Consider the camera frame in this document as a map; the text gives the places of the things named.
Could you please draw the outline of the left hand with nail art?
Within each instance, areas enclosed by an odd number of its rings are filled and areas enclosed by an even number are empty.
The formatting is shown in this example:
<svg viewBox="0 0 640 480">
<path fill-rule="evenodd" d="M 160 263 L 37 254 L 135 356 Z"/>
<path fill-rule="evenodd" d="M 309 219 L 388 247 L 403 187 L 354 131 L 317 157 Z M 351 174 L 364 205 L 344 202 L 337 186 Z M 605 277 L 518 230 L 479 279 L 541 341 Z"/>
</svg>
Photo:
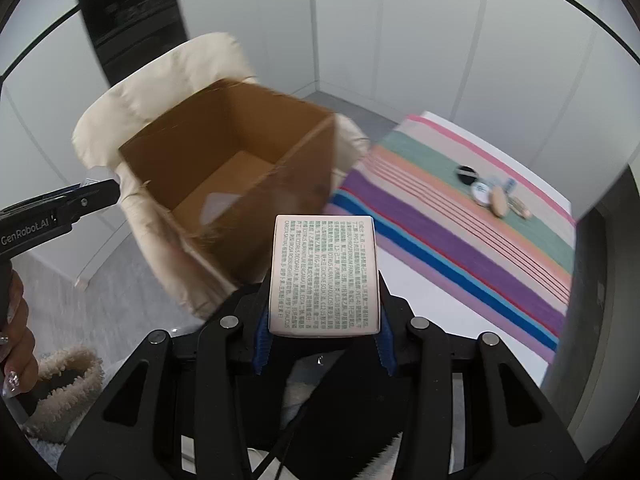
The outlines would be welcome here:
<svg viewBox="0 0 640 480">
<path fill-rule="evenodd" d="M 1 329 L 2 396 L 6 399 L 29 392 L 38 380 L 38 362 L 34 356 L 36 341 L 27 326 L 28 315 L 23 282 L 13 271 L 8 314 Z"/>
</svg>

